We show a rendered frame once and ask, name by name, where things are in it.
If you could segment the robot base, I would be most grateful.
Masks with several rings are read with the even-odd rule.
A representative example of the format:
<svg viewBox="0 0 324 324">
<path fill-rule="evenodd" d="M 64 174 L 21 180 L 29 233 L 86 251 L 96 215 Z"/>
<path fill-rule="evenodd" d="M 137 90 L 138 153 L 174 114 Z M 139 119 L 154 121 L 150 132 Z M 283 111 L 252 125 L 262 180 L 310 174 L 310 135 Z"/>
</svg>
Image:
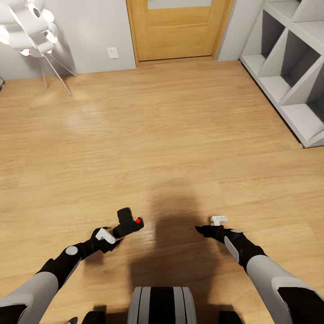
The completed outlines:
<svg viewBox="0 0 324 324">
<path fill-rule="evenodd" d="M 81 324 L 106 324 L 104 311 L 89 311 Z M 220 311 L 218 324 L 243 324 L 235 311 Z"/>
</svg>

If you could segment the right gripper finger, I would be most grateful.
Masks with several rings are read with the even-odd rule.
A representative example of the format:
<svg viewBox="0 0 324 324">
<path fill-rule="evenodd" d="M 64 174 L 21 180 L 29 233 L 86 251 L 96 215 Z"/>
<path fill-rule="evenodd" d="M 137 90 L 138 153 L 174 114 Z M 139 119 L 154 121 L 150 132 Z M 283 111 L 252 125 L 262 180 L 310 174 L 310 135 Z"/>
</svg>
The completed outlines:
<svg viewBox="0 0 324 324">
<path fill-rule="evenodd" d="M 196 226 L 195 228 L 200 234 L 203 234 L 203 227 Z"/>
</svg>

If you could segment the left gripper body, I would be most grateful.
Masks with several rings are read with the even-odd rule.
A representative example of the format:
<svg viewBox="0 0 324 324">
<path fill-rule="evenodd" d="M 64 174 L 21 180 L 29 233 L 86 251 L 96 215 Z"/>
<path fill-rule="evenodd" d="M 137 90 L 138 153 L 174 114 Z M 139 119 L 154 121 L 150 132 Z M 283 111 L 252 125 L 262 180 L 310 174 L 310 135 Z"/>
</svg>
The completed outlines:
<svg viewBox="0 0 324 324">
<path fill-rule="evenodd" d="M 91 242 L 92 247 L 93 247 L 93 253 L 101 250 L 103 253 L 107 253 L 109 251 L 109 248 L 111 246 L 111 243 L 109 243 L 106 239 L 101 239 L 99 240 L 96 235 L 99 232 L 99 229 L 96 229 L 91 238 L 88 240 L 89 242 Z"/>
</svg>

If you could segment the digital camera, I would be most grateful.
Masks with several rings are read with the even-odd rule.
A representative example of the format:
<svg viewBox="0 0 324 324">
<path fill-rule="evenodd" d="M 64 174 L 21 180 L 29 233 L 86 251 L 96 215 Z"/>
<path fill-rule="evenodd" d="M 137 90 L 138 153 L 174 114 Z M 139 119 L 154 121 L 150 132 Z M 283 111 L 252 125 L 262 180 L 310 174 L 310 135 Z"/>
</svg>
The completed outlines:
<svg viewBox="0 0 324 324">
<path fill-rule="evenodd" d="M 128 207 L 117 211 L 119 225 L 113 228 L 113 236 L 115 239 L 120 239 L 128 234 L 137 232 L 144 227 L 141 218 L 137 218 L 136 222 L 132 220 L 131 213 Z"/>
</svg>

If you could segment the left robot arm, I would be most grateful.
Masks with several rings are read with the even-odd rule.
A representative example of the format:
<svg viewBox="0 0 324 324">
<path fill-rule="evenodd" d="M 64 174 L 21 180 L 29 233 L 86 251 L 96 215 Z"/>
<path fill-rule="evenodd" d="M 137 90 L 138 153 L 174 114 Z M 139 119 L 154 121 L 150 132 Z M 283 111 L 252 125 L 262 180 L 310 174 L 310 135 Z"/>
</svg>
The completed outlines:
<svg viewBox="0 0 324 324">
<path fill-rule="evenodd" d="M 83 259 L 101 250 L 113 251 L 120 240 L 107 228 L 96 229 L 85 243 L 64 249 L 56 259 L 49 259 L 20 287 L 0 298 L 0 324 L 39 324 L 54 296 Z"/>
</svg>

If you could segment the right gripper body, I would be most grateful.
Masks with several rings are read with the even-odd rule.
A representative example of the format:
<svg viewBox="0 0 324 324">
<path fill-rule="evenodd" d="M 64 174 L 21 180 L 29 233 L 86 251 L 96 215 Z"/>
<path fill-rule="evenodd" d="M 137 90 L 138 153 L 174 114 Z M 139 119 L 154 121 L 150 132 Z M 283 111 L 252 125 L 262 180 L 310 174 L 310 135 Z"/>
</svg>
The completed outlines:
<svg viewBox="0 0 324 324">
<path fill-rule="evenodd" d="M 217 241 L 219 241 L 217 238 L 217 234 L 220 229 L 224 228 L 223 225 L 219 225 L 219 226 L 202 225 L 202 227 L 203 227 L 203 236 L 205 238 L 207 237 L 214 238 Z"/>
</svg>

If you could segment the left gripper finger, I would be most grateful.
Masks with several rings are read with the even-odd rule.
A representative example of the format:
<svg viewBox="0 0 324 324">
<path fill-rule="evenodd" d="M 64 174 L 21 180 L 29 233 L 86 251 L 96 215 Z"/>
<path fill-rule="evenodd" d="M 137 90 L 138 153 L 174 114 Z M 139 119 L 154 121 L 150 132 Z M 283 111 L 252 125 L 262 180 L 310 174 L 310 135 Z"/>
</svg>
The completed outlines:
<svg viewBox="0 0 324 324">
<path fill-rule="evenodd" d="M 116 241 L 115 243 L 112 243 L 109 250 L 113 251 L 115 249 L 115 247 L 119 244 L 120 240 Z"/>
</svg>

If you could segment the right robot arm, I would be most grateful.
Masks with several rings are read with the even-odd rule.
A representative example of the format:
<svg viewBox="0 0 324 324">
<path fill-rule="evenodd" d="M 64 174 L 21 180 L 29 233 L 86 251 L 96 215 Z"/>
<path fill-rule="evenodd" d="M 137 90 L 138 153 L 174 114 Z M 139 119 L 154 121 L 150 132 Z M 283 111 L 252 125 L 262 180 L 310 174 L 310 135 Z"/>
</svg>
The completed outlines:
<svg viewBox="0 0 324 324">
<path fill-rule="evenodd" d="M 226 216 L 212 216 L 211 225 L 196 226 L 205 238 L 214 238 L 244 268 L 275 324 L 324 324 L 324 297 L 270 259 L 240 230 L 225 229 Z"/>
</svg>

